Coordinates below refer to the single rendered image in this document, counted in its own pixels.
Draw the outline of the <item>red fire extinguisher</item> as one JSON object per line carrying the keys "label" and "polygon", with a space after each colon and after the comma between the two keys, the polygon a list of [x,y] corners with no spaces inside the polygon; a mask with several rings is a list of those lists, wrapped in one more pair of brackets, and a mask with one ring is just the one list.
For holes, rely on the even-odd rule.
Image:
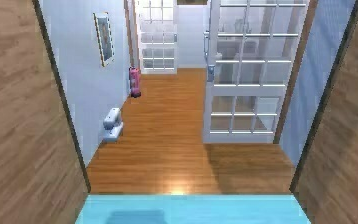
{"label": "red fire extinguisher", "polygon": [[138,68],[135,67],[129,68],[129,80],[130,80],[131,96],[134,98],[140,97],[141,96],[140,71]]}

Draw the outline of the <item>white glass-paned door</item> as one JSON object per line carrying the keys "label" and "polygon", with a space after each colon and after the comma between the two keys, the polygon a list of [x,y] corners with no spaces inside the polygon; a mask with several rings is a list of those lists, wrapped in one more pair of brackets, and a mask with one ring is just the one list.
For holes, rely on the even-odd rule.
{"label": "white glass-paned door", "polygon": [[177,73],[176,0],[136,0],[138,47],[143,74]]}
{"label": "white glass-paned door", "polygon": [[310,0],[210,0],[203,142],[272,143]]}

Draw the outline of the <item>framed wall picture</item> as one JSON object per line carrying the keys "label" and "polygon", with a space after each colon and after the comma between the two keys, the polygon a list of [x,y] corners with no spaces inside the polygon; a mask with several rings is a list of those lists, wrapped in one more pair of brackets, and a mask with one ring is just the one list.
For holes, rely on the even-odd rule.
{"label": "framed wall picture", "polygon": [[106,67],[115,55],[112,43],[111,26],[107,12],[94,13],[94,23],[99,45],[101,65]]}

